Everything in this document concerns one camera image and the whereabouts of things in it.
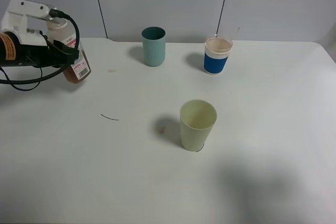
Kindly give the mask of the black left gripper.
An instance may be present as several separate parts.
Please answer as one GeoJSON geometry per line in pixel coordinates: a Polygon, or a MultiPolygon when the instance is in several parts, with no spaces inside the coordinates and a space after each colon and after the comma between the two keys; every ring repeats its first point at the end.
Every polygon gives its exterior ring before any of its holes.
{"type": "Polygon", "coordinates": [[[60,67],[75,63],[79,50],[60,41],[47,41],[48,46],[21,45],[15,34],[1,33],[1,67],[60,67]]]}

